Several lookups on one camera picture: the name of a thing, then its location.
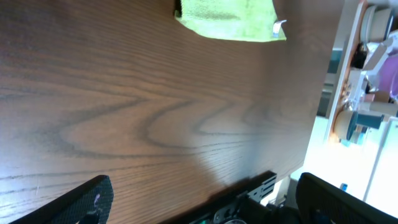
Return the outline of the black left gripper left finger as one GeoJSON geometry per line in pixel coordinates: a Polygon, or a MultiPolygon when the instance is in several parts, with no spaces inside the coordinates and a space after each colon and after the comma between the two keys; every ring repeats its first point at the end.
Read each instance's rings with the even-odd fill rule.
{"type": "Polygon", "coordinates": [[[109,176],[98,175],[12,224],[105,224],[113,198],[109,176]]]}

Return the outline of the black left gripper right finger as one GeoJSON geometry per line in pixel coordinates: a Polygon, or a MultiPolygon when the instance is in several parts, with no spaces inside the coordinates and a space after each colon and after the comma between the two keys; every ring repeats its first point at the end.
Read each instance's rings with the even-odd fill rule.
{"type": "Polygon", "coordinates": [[[300,176],[295,198],[304,223],[397,224],[397,218],[309,172],[300,176]]]}

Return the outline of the green cloth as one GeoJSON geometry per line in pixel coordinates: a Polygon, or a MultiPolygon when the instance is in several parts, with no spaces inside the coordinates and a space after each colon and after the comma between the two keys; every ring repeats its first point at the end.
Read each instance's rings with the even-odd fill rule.
{"type": "Polygon", "coordinates": [[[174,16],[196,34],[220,40],[285,40],[272,0],[178,0],[174,16]]]}

